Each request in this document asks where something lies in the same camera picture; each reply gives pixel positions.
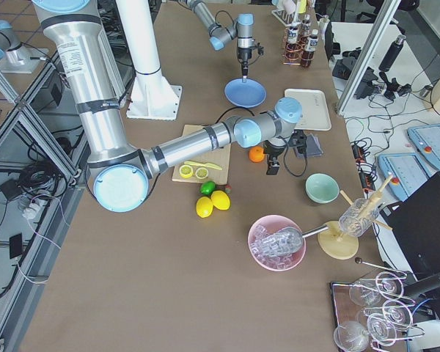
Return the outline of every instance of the robotic arm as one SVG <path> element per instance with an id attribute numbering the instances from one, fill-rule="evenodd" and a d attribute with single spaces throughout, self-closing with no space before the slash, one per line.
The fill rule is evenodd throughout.
<path id="1" fill-rule="evenodd" d="M 33 0 L 44 35 L 56 43 L 87 135 L 88 165 L 97 201 L 115 212 L 133 210 L 148 193 L 148 180 L 169 167 L 232 142 L 251 147 L 262 141 L 284 150 L 301 105 L 279 100 L 273 111 L 225 122 L 160 144 L 149 150 L 128 143 L 120 107 L 98 44 L 101 21 L 96 0 Z"/>
<path id="2" fill-rule="evenodd" d="M 0 60 L 7 58 L 7 65 L 3 68 L 4 72 L 28 73 L 32 71 L 39 60 L 31 61 L 32 53 L 25 48 L 23 43 L 18 39 L 12 26 L 3 20 L 0 20 Z"/>
<path id="3" fill-rule="evenodd" d="M 264 54 L 264 48 L 255 44 L 252 37 L 254 18 L 251 13 L 242 13 L 228 27 L 222 27 L 210 13 L 202 0 L 184 0 L 186 5 L 196 14 L 208 31 L 210 44 L 215 50 L 221 50 L 226 44 L 238 38 L 236 53 L 241 64 L 243 82 L 248 78 L 249 60 L 252 52 L 257 49 L 258 55 Z"/>

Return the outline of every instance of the blue plate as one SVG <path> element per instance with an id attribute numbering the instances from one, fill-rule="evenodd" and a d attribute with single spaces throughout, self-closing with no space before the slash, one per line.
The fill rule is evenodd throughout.
<path id="1" fill-rule="evenodd" d="M 225 95 L 231 104 L 244 108 L 254 108 L 265 100 L 265 89 L 262 84 L 241 78 L 230 81 L 225 86 Z"/>

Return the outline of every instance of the white tray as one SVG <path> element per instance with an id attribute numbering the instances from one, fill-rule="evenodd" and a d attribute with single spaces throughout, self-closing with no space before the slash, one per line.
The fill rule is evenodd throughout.
<path id="1" fill-rule="evenodd" d="M 329 131 L 329 118 L 326 97 L 320 90 L 286 89 L 285 96 L 295 98 L 303 108 L 303 117 L 296 124 L 298 130 Z"/>

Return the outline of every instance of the pink bowl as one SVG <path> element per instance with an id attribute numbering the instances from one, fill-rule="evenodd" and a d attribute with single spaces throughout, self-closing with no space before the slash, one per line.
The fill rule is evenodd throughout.
<path id="1" fill-rule="evenodd" d="M 269 234 L 273 234 L 276 231 L 283 229 L 284 227 L 295 227 L 298 231 L 301 232 L 300 227 L 298 227 L 298 225 L 295 222 L 284 216 L 267 215 L 258 219 L 255 223 L 253 223 L 251 229 L 249 229 L 249 234 L 248 234 L 249 251 L 251 252 L 251 255 L 254 258 L 254 260 L 256 260 L 256 262 L 259 265 L 272 271 L 286 271 L 286 270 L 290 270 L 291 268 L 295 268 L 303 260 L 305 256 L 305 252 L 307 251 L 307 242 L 305 241 L 305 239 L 303 239 L 303 246 L 299 249 L 299 251 L 292 254 L 291 263 L 287 264 L 284 268 L 272 267 L 267 265 L 262 260 L 260 260 L 257 257 L 257 255 L 254 255 L 254 253 L 251 250 L 251 244 L 256 241 L 256 235 L 255 235 L 256 230 L 260 225 L 263 226 Z"/>

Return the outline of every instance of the wooden cutting board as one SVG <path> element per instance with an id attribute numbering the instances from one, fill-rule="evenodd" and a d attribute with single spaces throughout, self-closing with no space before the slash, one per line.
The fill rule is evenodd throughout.
<path id="1" fill-rule="evenodd" d="M 183 136 L 186 136 L 190 133 L 198 131 L 202 129 L 202 126 L 199 125 L 184 125 Z M 182 178 L 179 175 L 179 168 L 183 164 L 176 165 L 173 169 L 173 177 L 172 180 L 176 182 L 190 182 L 190 183 L 204 183 L 205 181 L 212 180 L 217 185 L 226 185 L 228 180 L 228 167 L 230 165 L 230 144 L 224 146 L 223 148 L 219 148 L 216 150 L 212 150 L 211 152 L 207 152 L 201 155 L 198 155 L 190 160 L 197 161 L 198 163 L 214 163 L 222 167 L 222 170 L 216 170 L 207 168 L 208 177 L 202 180 L 199 180 L 195 176 L 191 176 L 189 178 Z M 199 166 L 193 166 L 194 174 Z"/>

